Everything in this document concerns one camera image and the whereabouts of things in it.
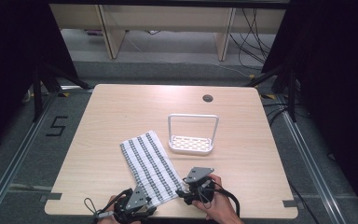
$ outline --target black cable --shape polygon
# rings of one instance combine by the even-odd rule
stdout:
[[[287,105],[287,103],[283,103],[283,104],[281,104],[281,103],[278,103],[278,104],[270,104],[270,105],[263,105],[263,106],[272,106],[272,105]]]
[[[198,188],[197,191],[199,192],[200,200],[201,200],[202,204],[204,205],[204,208],[210,209],[210,208],[212,207],[211,204],[209,205],[209,207],[207,207],[207,206],[205,205],[206,203],[210,203],[210,201],[208,200],[208,198],[207,198],[205,195],[203,195],[203,193],[201,192],[200,188]]]
[[[313,212],[310,210],[310,207],[307,205],[307,203],[305,202],[305,200],[303,199],[303,197],[301,196],[301,194],[298,192],[298,190],[295,188],[295,186],[292,184],[292,182],[287,179],[287,181],[289,182],[290,188],[292,188],[296,195],[298,196],[298,198],[301,200],[301,202],[304,204],[305,208],[308,210],[308,212],[310,213],[310,215],[312,216],[313,220],[315,221],[316,224],[319,224],[318,218],[316,218],[316,216],[313,214]]]
[[[238,47],[240,48],[240,51],[238,51],[238,61],[240,62],[240,64],[245,68],[254,69],[254,70],[261,70],[261,68],[251,67],[251,66],[247,66],[247,65],[243,64],[242,61],[241,61],[241,47],[240,46],[238,46]]]
[[[118,200],[121,196],[123,196],[124,194],[126,194],[126,191],[127,191],[127,190],[124,190],[124,191],[122,191],[121,193],[119,193],[118,196],[116,196],[112,201],[110,201],[110,202],[106,205],[105,208],[101,209],[101,210],[98,212],[98,214],[104,213],[104,212],[106,211],[106,209],[108,209],[112,204],[116,203],[117,200]]]
[[[257,57],[255,54],[253,54],[251,51],[249,51],[248,49],[245,49],[243,47],[243,43],[240,45],[237,40],[234,38],[234,36],[232,36],[232,34],[230,34],[231,39],[234,41],[234,43],[237,45],[237,47],[240,49],[240,53],[241,51],[245,52],[246,54],[248,54],[249,56],[251,56],[252,58],[258,60],[260,63],[264,63],[265,61],[259,57]]]
[[[269,115],[271,115],[272,113],[274,113],[277,110],[282,110],[282,108],[280,107],[280,108],[277,108],[277,109],[274,109],[274,110],[270,111],[269,113],[267,113],[266,117],[268,117]]]
[[[249,26],[249,33],[248,35],[246,36],[245,39],[243,39],[244,41],[246,41],[247,37],[249,36],[250,33],[253,34],[257,44],[258,44],[258,48],[249,44],[248,42],[246,42],[249,46],[253,47],[254,49],[259,49],[261,51],[261,54],[263,55],[264,59],[267,59],[267,55],[266,53],[269,53],[268,51],[265,51],[263,49],[263,47],[261,45],[264,45],[266,48],[270,49],[266,44],[264,44],[264,42],[260,39],[260,37],[258,36],[258,28],[257,28],[257,21],[256,21],[256,14],[257,14],[257,9],[254,8],[254,19],[252,21],[252,24],[249,22],[247,16],[246,16],[246,13],[244,11],[244,9],[242,9],[242,13],[243,13],[243,16],[244,18],[246,19],[246,22],[248,23],[248,26]]]
[[[234,203],[235,203],[235,213],[237,214],[238,217],[240,217],[240,202],[238,201],[237,197],[234,196],[234,194],[228,192],[228,190],[226,189],[223,189],[223,187],[219,184],[217,184],[216,182],[214,182],[215,185],[219,186],[220,189],[206,189],[206,190],[211,190],[211,191],[214,191],[214,192],[218,192],[218,193],[221,193],[225,196],[227,196],[228,198],[230,198]]]
[[[284,107],[284,108],[280,108],[281,111],[279,111],[278,113],[276,113],[276,114],[274,115],[274,117],[272,117],[272,119],[269,121],[269,127],[272,126],[272,123],[274,122],[274,120],[275,120],[278,116],[280,116],[281,113],[283,113],[284,111],[286,111],[286,110],[288,110],[288,109],[289,109],[288,106],[287,106],[287,107]]]

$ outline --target gray carpet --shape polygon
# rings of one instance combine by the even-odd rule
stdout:
[[[81,63],[75,62],[81,80],[91,85],[99,83],[130,83],[130,84],[166,84],[166,85],[210,85],[210,86],[242,86],[250,81],[247,76],[259,72],[241,66],[222,68],[208,64],[183,63]],[[274,78],[260,84],[257,89],[260,94],[271,93]],[[73,85],[60,79],[62,85]],[[55,178],[61,169],[66,151],[71,144],[77,125],[81,120],[84,109],[90,98],[90,93],[70,93],[68,97],[58,97],[50,108],[40,132],[38,133],[31,150],[23,162],[14,179],[16,188],[11,188],[0,206],[1,223],[90,223],[91,217],[60,217],[49,216],[44,212],[44,203],[40,202],[42,195],[47,195],[53,186]],[[275,104],[276,100],[263,99],[264,105]],[[265,106],[266,114],[278,108],[276,105]],[[307,140],[312,153],[317,159],[328,186],[337,196],[340,208],[348,223],[358,223],[358,200],[351,186],[340,172],[337,164],[328,159],[328,148],[319,135],[316,127],[308,118],[304,107],[298,106],[297,125]],[[5,171],[7,163],[26,134],[33,118],[33,103],[23,106],[6,134],[2,136],[0,146],[0,176]],[[50,125],[57,116],[59,125],[65,129],[61,136],[47,136],[59,130],[51,129]],[[308,170],[301,159],[296,144],[282,118],[279,116],[271,126],[284,170],[296,189],[303,196],[307,205],[318,218],[320,223],[331,223],[322,200],[314,187]],[[245,223],[315,223],[307,209],[300,206],[299,215],[293,220],[260,220],[246,219]],[[204,220],[190,219],[155,219],[148,223],[206,223]]]

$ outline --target table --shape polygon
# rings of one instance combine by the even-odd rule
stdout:
[[[213,97],[210,103],[203,101],[205,94]],[[208,156],[170,150],[168,116],[172,113],[219,116],[214,148]],[[206,126],[192,128],[172,122],[172,131],[204,135],[211,128]],[[52,189],[53,195],[62,196],[48,200],[45,211],[91,215],[85,198],[91,198],[99,209],[112,194],[134,189],[135,180],[119,144],[150,130],[157,133],[179,176],[186,177],[194,166],[214,168],[225,189],[239,199],[241,217],[297,216],[296,207],[283,205],[283,201],[292,202],[293,195],[256,89],[118,84],[95,87]],[[153,217],[205,215],[176,198],[159,206]]]

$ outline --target towel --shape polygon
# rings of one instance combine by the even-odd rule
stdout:
[[[146,207],[166,203],[178,196],[178,189],[185,190],[183,180],[173,168],[154,131],[124,141],[120,147],[136,184],[151,198]]]

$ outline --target hand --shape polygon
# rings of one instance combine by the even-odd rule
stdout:
[[[112,197],[110,197],[109,202],[111,202],[115,198],[116,198],[116,195],[113,195]],[[112,205],[110,205],[106,209],[106,212],[113,211],[114,208],[115,208],[115,204],[112,203]],[[103,217],[100,220],[98,220],[98,224],[119,224],[119,223],[116,221],[116,219],[113,216],[109,216],[109,217]],[[134,221],[131,224],[141,224],[141,221]]]
[[[222,179],[220,176],[209,175],[209,177],[216,183],[215,188],[220,189],[220,186],[222,186]],[[220,224],[242,223],[226,195],[215,192],[213,200],[210,203],[204,204],[200,201],[193,201],[192,203],[199,210],[206,213],[207,220],[213,219]]]

